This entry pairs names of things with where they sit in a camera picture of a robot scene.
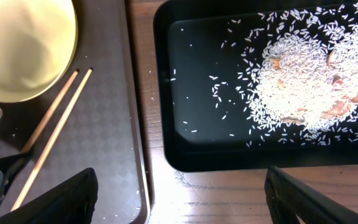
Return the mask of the wooden chopstick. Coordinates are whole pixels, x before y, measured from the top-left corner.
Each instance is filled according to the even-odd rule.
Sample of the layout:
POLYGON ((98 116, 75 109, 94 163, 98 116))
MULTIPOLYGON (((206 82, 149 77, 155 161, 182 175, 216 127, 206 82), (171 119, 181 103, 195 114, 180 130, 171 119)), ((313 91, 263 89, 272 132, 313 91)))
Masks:
POLYGON ((36 142, 36 140, 38 139, 38 137, 40 136, 40 134, 46 127, 47 123, 49 122, 50 118, 54 114, 55 110, 61 103, 63 97, 66 95, 68 89, 71 87, 71 85, 72 85, 73 81, 75 80, 76 76, 78 75, 78 73, 79 73, 79 70, 75 70, 71 74, 70 78, 67 80, 67 82, 65 83, 63 88, 60 90, 59 94, 54 99, 54 101, 50 105, 49 109, 47 110, 47 112, 45 113, 43 118, 41 119, 40 123, 37 125, 36 129, 30 136, 29 140, 26 142, 24 147, 21 149, 21 153, 25 153, 25 152, 31 150, 32 146, 34 145, 34 143, 36 142))
POLYGON ((54 146, 57 138, 59 137, 71 111, 73 110, 77 100, 80 97, 81 92, 83 91, 86 82, 88 81, 90 75, 92 74, 93 69, 89 68, 88 71, 86 72, 86 74, 84 75, 82 81, 80 82, 80 84, 78 85, 75 93, 73 94, 72 98, 70 99, 67 107, 65 108, 61 118, 59 119, 55 129, 53 130, 51 136, 49 137, 44 149, 42 150, 42 153, 40 155, 40 157, 38 158, 34 168, 32 169, 29 177, 27 178, 19 196, 17 197, 14 205, 11 208, 11 211, 13 212, 14 210, 17 210, 23 203, 24 199, 26 198, 32 184, 34 183, 35 179, 37 178, 44 162, 46 161, 50 151, 52 150, 52 147, 54 146))

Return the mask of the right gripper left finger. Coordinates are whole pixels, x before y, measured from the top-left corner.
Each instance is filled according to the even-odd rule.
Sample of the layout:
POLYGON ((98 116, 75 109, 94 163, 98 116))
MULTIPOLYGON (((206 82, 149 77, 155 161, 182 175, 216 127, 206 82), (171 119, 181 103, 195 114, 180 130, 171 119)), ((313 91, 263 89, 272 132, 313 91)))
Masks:
POLYGON ((90 224, 97 199, 98 180, 89 167, 1 216, 0 224, 90 224))

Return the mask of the yellow round plate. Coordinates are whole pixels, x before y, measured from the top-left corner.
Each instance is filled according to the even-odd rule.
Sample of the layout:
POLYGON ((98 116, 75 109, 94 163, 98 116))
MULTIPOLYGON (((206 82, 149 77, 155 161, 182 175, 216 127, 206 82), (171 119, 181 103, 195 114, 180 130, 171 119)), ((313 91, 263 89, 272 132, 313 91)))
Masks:
POLYGON ((53 86, 77 40, 71 0, 0 1, 0 102, 26 101, 53 86))

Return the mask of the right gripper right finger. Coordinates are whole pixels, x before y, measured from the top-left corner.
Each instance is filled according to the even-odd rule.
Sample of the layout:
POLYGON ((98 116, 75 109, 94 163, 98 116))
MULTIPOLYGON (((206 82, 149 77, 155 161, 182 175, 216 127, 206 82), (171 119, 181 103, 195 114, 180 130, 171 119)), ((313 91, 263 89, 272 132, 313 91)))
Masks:
POLYGON ((336 203, 278 167, 270 166, 264 183, 266 201, 274 224, 358 223, 358 213, 336 203))

